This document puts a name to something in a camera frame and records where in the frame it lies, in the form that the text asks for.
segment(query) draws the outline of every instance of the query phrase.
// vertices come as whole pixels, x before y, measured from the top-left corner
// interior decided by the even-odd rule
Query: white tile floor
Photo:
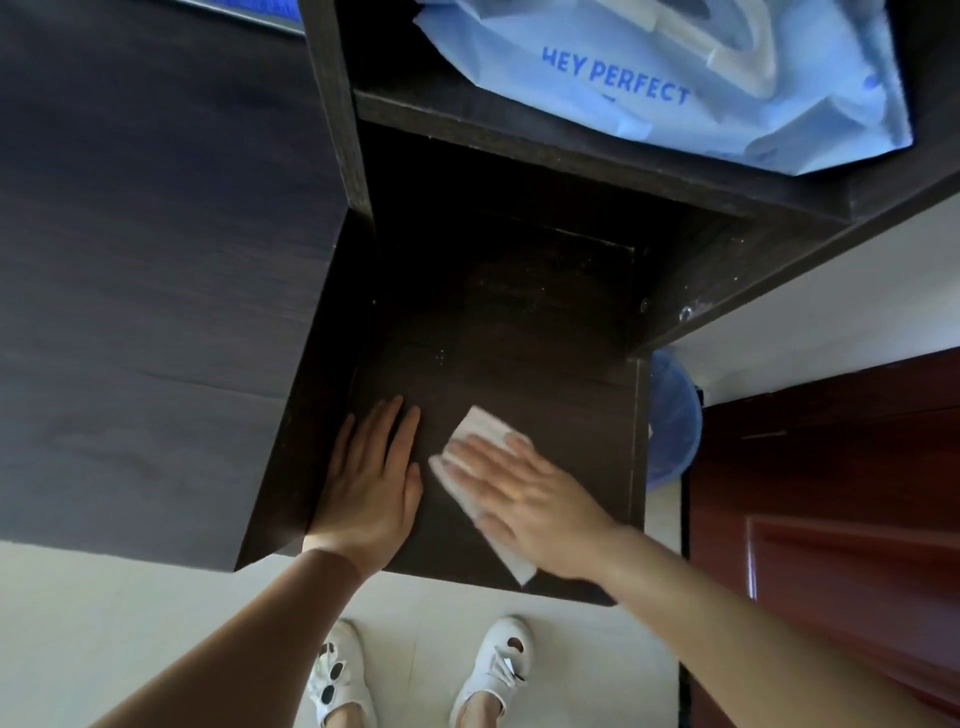
[[[647,532],[678,549],[680,489],[648,496]],[[286,565],[238,574],[0,543],[0,724],[79,728],[176,659]],[[345,616],[383,728],[441,728],[496,618],[529,621],[538,662],[506,726],[677,724],[677,662],[619,609],[382,573]],[[304,699],[297,728],[314,728]]]

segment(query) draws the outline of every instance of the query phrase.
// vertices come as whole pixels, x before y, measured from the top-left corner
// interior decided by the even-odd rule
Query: white tissue
[[[513,431],[514,429],[512,427],[497,420],[489,412],[480,407],[473,406],[470,408],[467,416],[457,425],[457,428],[453,430],[450,440],[463,440],[468,435],[479,435],[486,440],[490,440],[502,449],[508,449],[506,443],[504,443],[504,438],[507,436],[507,433]],[[447,442],[447,447],[444,448],[442,454],[434,455],[429,461],[430,469],[433,471],[433,474],[437,476],[437,479],[440,480],[441,485],[443,485],[446,491],[453,496],[453,499],[460,504],[460,507],[464,509],[464,513],[467,514],[470,520],[475,522],[483,515],[483,511],[470,499],[464,490],[453,481],[453,478],[446,473],[444,460],[459,465],[468,473],[472,474],[472,471],[466,463],[459,460],[456,455],[449,451],[449,442]],[[500,561],[510,570],[510,573],[521,587],[530,581],[533,575],[537,573],[537,567],[522,556],[490,539],[487,539],[487,543],[490,544],[496,555],[500,557]]]

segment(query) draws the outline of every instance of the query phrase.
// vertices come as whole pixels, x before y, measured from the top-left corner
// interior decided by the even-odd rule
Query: red wooden door
[[[958,393],[953,352],[708,409],[689,534],[694,565],[960,725]],[[696,685],[692,723],[730,725]]]

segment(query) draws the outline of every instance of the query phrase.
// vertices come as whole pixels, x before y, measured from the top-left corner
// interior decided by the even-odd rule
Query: foot
[[[317,721],[321,726],[338,708],[356,703],[363,713],[365,728],[376,728],[373,700],[364,679],[360,638],[348,621],[341,619],[333,625],[306,688],[317,706]]]
[[[499,722],[506,715],[516,692],[529,679],[533,663],[534,640],[530,628],[516,617],[498,619],[487,630],[473,663],[473,673],[453,703],[450,728],[459,728],[465,705],[479,692],[488,693],[499,701]]]

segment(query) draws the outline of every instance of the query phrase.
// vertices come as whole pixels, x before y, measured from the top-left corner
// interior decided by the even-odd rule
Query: finger
[[[373,427],[373,423],[376,421],[383,407],[384,401],[380,400],[373,406],[370,414],[357,426],[357,431],[353,433],[353,439],[350,440],[350,447],[347,450],[347,463],[344,466],[345,473],[360,472],[360,466],[363,464],[363,451],[367,446],[367,439],[370,437],[370,428]]]
[[[520,544],[516,540],[514,531],[497,516],[485,514],[476,520],[475,525],[480,529],[480,533],[491,541],[506,546],[510,551],[520,553]]]
[[[387,453],[387,463],[383,468],[383,474],[387,480],[400,482],[407,472],[407,463],[410,462],[410,452],[414,447],[414,437],[417,435],[419,424],[420,408],[411,407],[400,421],[394,441],[390,444],[390,452]]]
[[[507,473],[510,473],[520,480],[529,482],[540,475],[540,473],[523,458],[517,457],[504,448],[499,448],[490,440],[486,440],[479,435],[468,435],[466,442],[472,448],[477,448],[483,452],[494,463],[507,471]]]
[[[476,503],[481,510],[487,513],[493,513],[498,518],[503,518],[512,504],[511,500],[503,494],[502,491],[493,487],[485,480],[473,477],[458,465],[450,462],[444,462],[444,469],[453,482],[464,489],[464,493]]]
[[[353,423],[356,418],[351,412],[344,418],[344,423],[340,425],[340,431],[337,432],[337,439],[333,441],[333,451],[330,453],[330,463],[326,466],[326,478],[332,480],[340,475],[344,469],[344,461],[347,459],[347,443],[350,441],[350,433],[353,431]]]
[[[423,481],[420,479],[420,466],[417,463],[410,463],[407,467],[406,479],[403,482],[403,522],[406,525],[407,533],[413,527],[422,495]]]
[[[537,452],[534,444],[518,432],[509,433],[504,438],[504,442],[518,457],[530,463],[538,473],[550,475],[557,471],[557,467]]]
[[[452,440],[447,445],[447,449],[450,454],[456,455],[457,460],[467,465],[477,478],[486,481],[505,495],[516,497],[522,487],[523,483],[518,477],[502,468],[472,442]]]
[[[400,411],[403,397],[397,395],[386,406],[381,407],[373,425],[367,445],[363,451],[363,462],[360,467],[375,473],[383,473],[383,458],[387,454],[387,443],[390,441],[390,430],[394,428],[396,413]]]

